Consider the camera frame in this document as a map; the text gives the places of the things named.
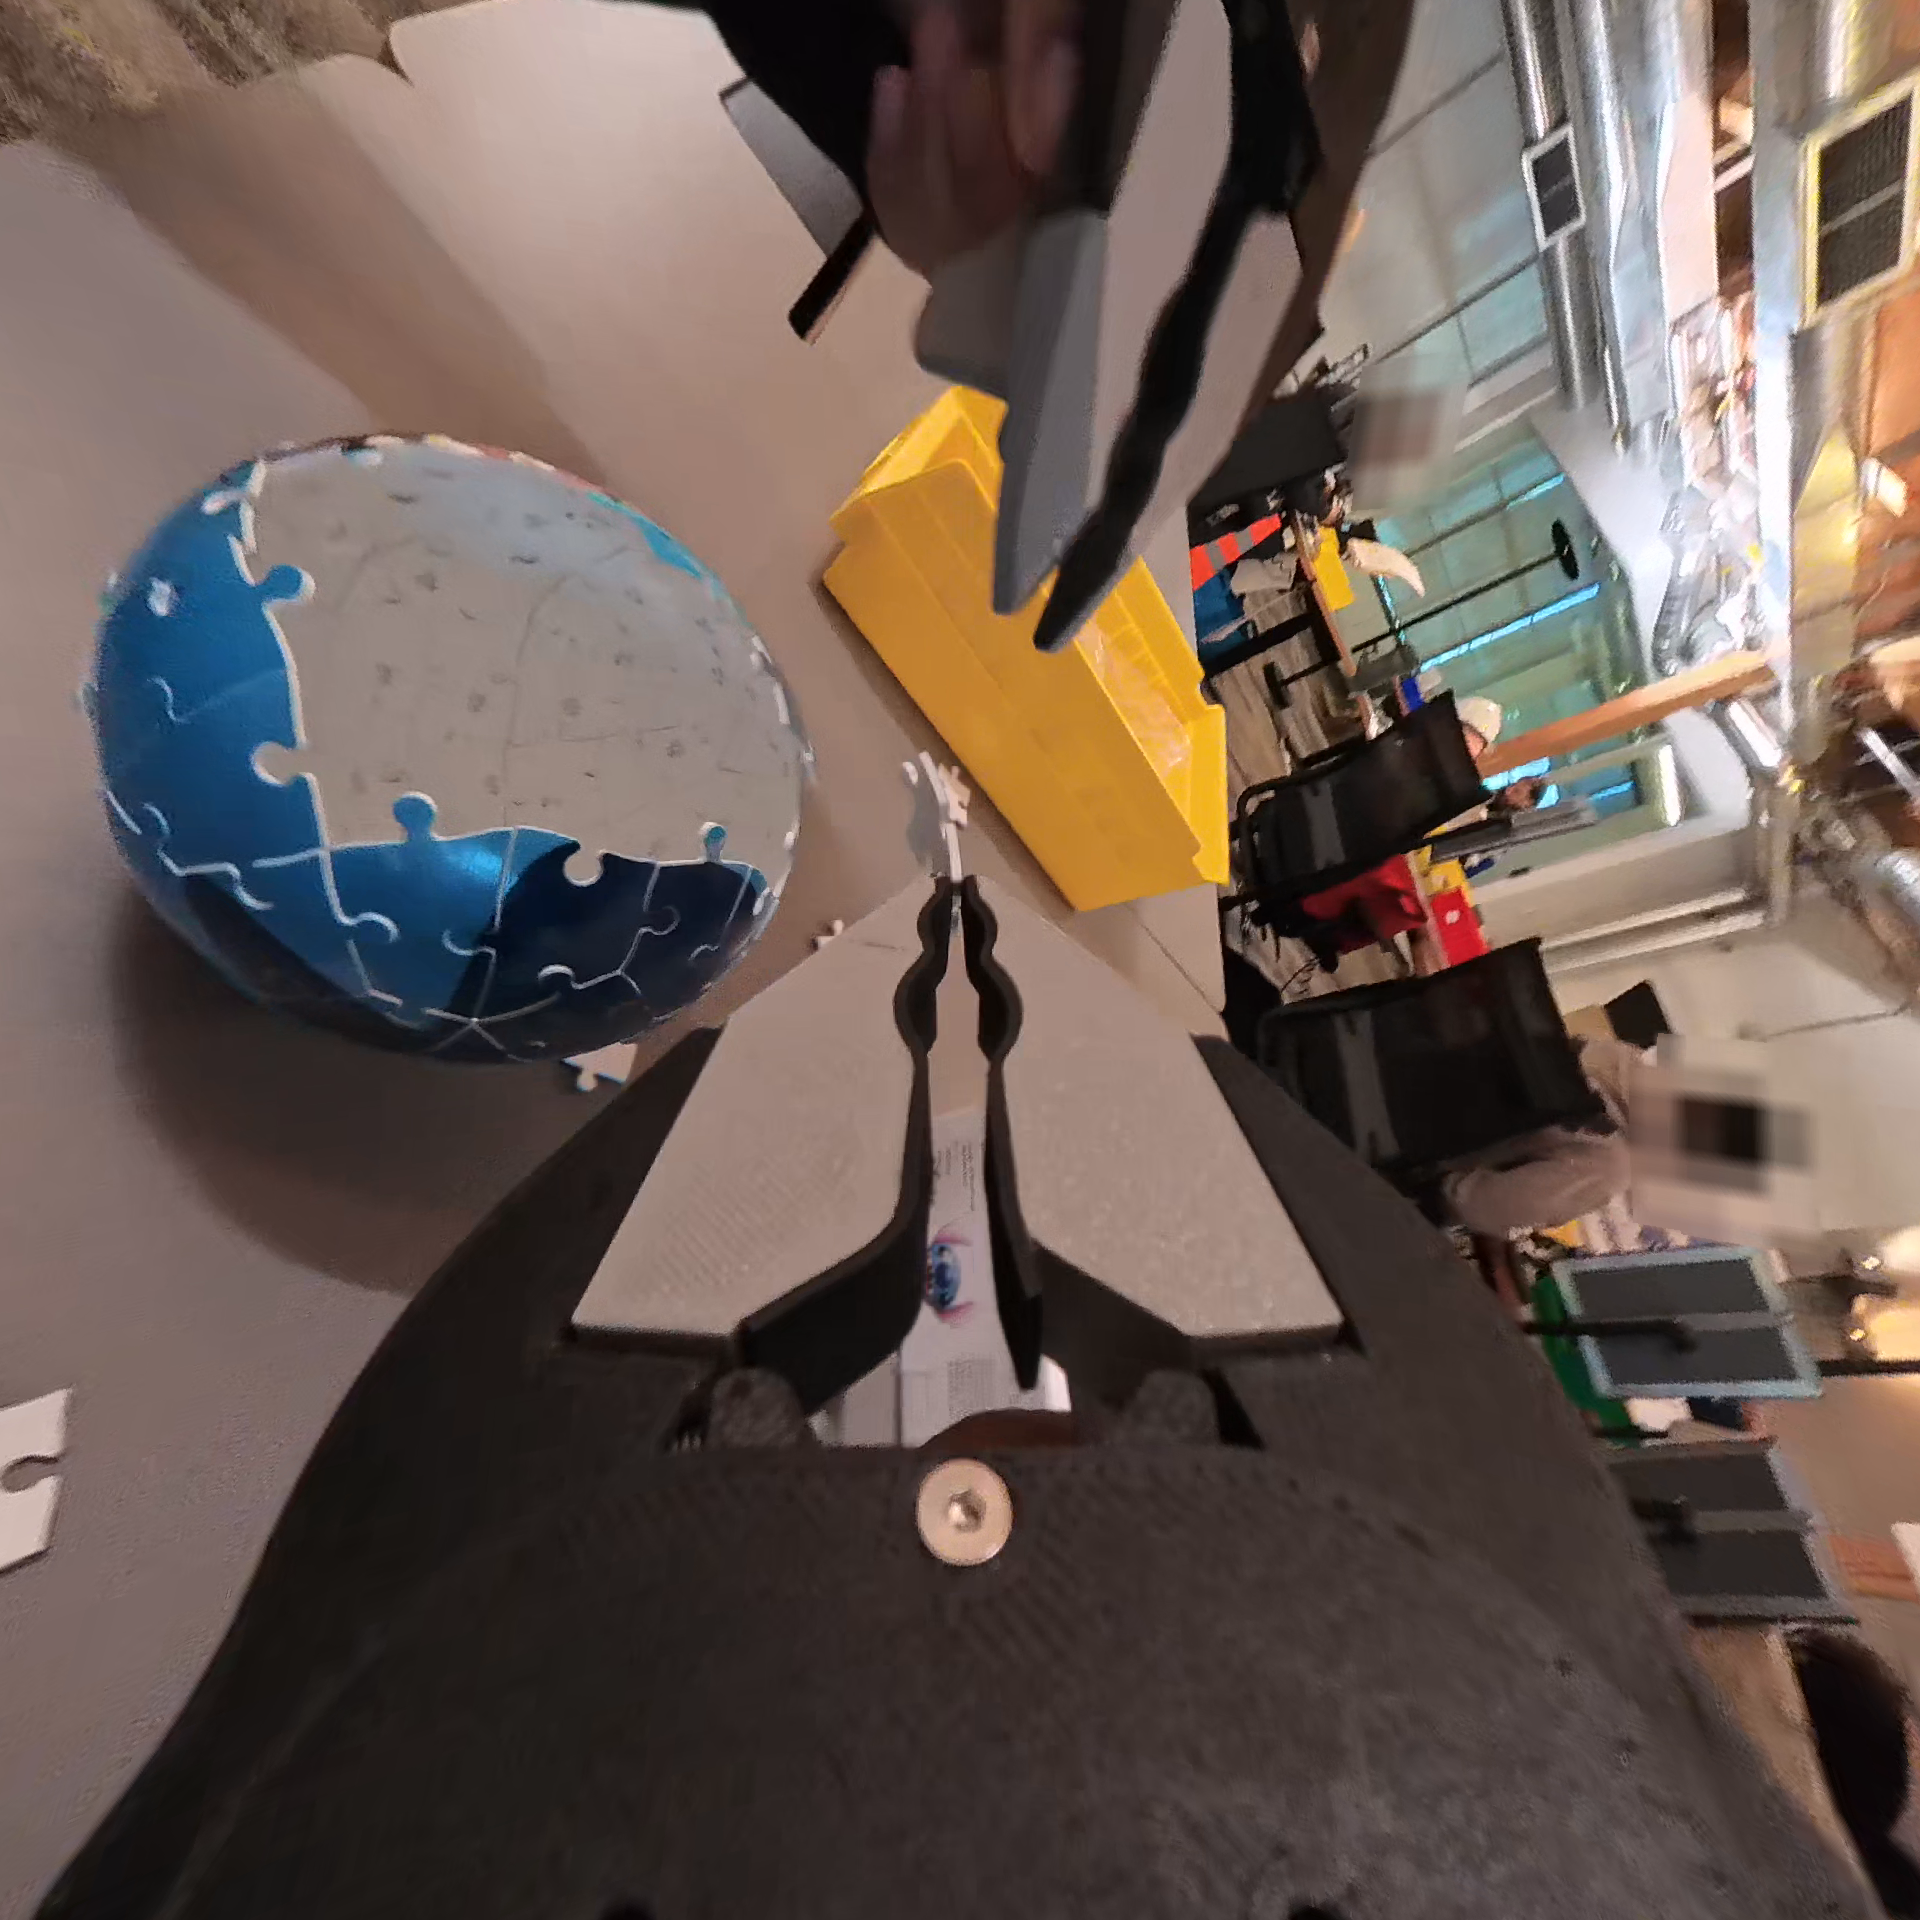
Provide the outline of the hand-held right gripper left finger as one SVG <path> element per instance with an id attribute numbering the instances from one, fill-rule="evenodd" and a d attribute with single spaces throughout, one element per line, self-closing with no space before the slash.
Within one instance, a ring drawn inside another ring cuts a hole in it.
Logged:
<path id="1" fill-rule="evenodd" d="M 576 1338 L 762 1372 L 805 1412 L 897 1354 L 921 1307 L 950 922 L 950 881 L 912 884 L 719 1028 Z"/>

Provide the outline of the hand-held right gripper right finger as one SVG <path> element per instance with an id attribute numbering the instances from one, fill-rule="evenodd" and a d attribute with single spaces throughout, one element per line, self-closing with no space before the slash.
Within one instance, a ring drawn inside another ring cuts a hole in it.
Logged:
<path id="1" fill-rule="evenodd" d="M 1021 1386 L 1137 1387 L 1319 1354 L 1348 1322 L 1216 1074 L 1001 887 L 960 884 L 985 1063 L 983 1205 Z"/>

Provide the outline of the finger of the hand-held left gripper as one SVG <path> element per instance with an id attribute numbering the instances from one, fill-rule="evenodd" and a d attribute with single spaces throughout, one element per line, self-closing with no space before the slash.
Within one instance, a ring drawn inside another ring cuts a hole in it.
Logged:
<path id="1" fill-rule="evenodd" d="M 1185 516 L 1276 385 L 1265 364 L 1305 291 L 1293 215 L 1239 193 L 1122 193 L 1093 239 L 1093 332 L 1072 341 L 1072 412 L 1046 418 L 1066 431 L 1066 469 L 1039 578 L 1045 653 Z"/>
<path id="2" fill-rule="evenodd" d="M 1226 5 L 1086 5 L 1077 124 L 1008 235 L 996 611 L 1045 588 L 1066 469 L 1066 431 L 1046 418 L 1072 412 L 1072 341 L 1093 332 L 1093 226 L 1122 193 L 1233 193 L 1232 43 Z"/>

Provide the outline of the blue puzzle ball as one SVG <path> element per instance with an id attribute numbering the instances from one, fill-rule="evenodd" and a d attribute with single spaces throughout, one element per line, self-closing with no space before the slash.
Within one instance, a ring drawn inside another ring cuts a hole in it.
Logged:
<path id="1" fill-rule="evenodd" d="M 448 1065 L 682 1018 L 794 867 L 813 754 L 682 541 L 445 436 L 279 448 L 161 516 L 81 683 L 104 818 L 258 1005 Z"/>

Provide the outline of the person's left forearm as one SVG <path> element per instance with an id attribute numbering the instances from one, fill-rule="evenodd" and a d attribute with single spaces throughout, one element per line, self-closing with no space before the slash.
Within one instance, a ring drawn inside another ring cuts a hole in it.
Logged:
<path id="1" fill-rule="evenodd" d="M 881 2 L 693 2 L 757 85 L 868 199 L 872 95 L 908 66 L 908 40 Z"/>

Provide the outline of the colourful cartoon puzzle box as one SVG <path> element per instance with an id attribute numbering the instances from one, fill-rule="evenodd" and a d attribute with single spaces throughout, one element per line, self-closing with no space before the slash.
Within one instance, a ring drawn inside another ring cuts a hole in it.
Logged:
<path id="1" fill-rule="evenodd" d="M 1021 1387 L 1001 1331 L 983 1146 L 983 1111 L 933 1123 L 918 1316 L 897 1356 L 810 1418 L 820 1442 L 918 1450 L 988 1412 L 1066 1412 L 1063 1369 L 1045 1361 Z"/>

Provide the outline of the person's left hand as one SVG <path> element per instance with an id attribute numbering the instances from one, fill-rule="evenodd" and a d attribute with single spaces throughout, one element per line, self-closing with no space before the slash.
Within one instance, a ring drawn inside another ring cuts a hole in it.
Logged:
<path id="1" fill-rule="evenodd" d="M 870 95 L 868 205 L 924 281 L 1033 205 L 1072 122 L 1082 61 L 1077 2 L 897 7 L 905 58 Z"/>

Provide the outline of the yellow plastic bin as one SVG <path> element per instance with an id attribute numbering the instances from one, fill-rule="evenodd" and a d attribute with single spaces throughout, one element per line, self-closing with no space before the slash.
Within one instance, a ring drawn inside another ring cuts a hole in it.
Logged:
<path id="1" fill-rule="evenodd" d="M 992 611 L 1004 408 L 948 388 L 831 515 L 823 588 L 1073 911 L 1230 877 L 1225 715 L 1150 565 L 1063 652 Z"/>

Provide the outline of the black office chair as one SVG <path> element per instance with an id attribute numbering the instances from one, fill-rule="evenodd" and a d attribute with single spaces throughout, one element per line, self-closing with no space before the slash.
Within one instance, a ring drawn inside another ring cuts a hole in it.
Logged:
<path id="1" fill-rule="evenodd" d="M 1365 1167 L 1420 1188 L 1524 1137 L 1608 1114 L 1552 996 L 1545 947 L 1282 1003 L 1254 1059 Z"/>
<path id="2" fill-rule="evenodd" d="M 1221 913 L 1303 941 L 1385 899 L 1417 849 L 1468 859 L 1594 824 L 1589 800 L 1546 800 L 1543 780 L 1488 787 L 1501 721 L 1493 701 L 1439 690 L 1376 736 L 1246 787 Z"/>

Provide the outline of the red bin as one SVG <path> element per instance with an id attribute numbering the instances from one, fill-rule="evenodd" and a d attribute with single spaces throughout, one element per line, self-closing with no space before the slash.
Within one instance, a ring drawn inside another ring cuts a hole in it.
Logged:
<path id="1" fill-rule="evenodd" d="M 1493 941 L 1471 896 L 1473 864 L 1432 853 L 1380 867 L 1303 900 L 1303 933 L 1325 970 L 1366 947 L 1408 949 L 1414 973 L 1482 957 Z"/>

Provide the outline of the black pole stand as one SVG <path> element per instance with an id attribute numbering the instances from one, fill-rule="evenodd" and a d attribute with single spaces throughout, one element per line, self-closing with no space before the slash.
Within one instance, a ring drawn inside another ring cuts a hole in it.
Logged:
<path id="1" fill-rule="evenodd" d="M 1546 548 L 1527 557 L 1521 565 L 1508 567 L 1506 571 L 1486 578 L 1417 616 L 1404 617 L 1391 605 L 1385 605 L 1383 632 L 1369 636 L 1365 643 L 1345 640 L 1343 632 L 1337 627 L 1337 616 L 1322 605 L 1322 595 L 1319 595 L 1313 576 L 1305 573 L 1303 585 L 1312 589 L 1306 595 L 1306 608 L 1287 627 L 1287 636 L 1309 639 L 1312 660 L 1296 669 L 1279 669 L 1278 665 L 1265 664 L 1262 668 L 1264 695 L 1276 712 L 1284 712 L 1296 685 L 1309 683 L 1322 675 L 1333 675 L 1341 685 L 1357 685 L 1360 682 L 1399 683 L 1414 682 L 1421 673 L 1452 665 L 1456 659 L 1480 647 L 1488 639 L 1500 640 L 1506 634 L 1524 628 L 1538 611 L 1524 612 L 1495 632 L 1477 632 L 1439 653 L 1421 653 L 1412 643 L 1417 634 L 1428 628 L 1432 621 L 1449 621 L 1454 616 L 1468 612 L 1480 599 L 1521 584 L 1538 569 L 1552 569 L 1569 585 L 1582 576 L 1576 541 L 1560 519 L 1553 519 L 1550 525 Z"/>

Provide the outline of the wooden beam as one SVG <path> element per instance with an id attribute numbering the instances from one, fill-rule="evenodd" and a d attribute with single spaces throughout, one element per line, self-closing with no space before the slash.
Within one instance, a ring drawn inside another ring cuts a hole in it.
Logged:
<path id="1" fill-rule="evenodd" d="M 1567 719 L 1556 719 L 1550 725 L 1503 739 L 1480 760 L 1480 778 L 1493 780 L 1530 762 L 1582 752 L 1638 730 L 1660 727 L 1672 713 L 1733 701 L 1748 692 L 1764 692 L 1775 688 L 1775 683 L 1778 677 L 1768 659 L 1759 652 L 1719 656 Z"/>

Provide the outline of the blue framed dark panel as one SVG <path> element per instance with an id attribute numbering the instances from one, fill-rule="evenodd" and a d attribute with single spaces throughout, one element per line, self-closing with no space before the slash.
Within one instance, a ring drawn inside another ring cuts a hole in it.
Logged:
<path id="1" fill-rule="evenodd" d="M 1545 1274 L 1543 1338 L 1606 1401 L 1812 1401 L 1821 1373 L 1774 1253 L 1705 1244 L 1573 1256 Z"/>
<path id="2" fill-rule="evenodd" d="M 1768 1441 L 1608 1448 L 1604 1468 L 1682 1619 L 1856 1623 L 1821 1525 Z"/>

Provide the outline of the silver ventilation duct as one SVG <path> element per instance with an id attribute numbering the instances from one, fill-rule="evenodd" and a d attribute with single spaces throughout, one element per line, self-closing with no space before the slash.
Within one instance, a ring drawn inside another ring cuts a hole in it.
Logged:
<path id="1" fill-rule="evenodd" d="M 1623 595 L 1626 659 L 1786 669 L 1767 546 L 1748 5 L 1503 5 L 1560 395 L 1533 423 Z"/>

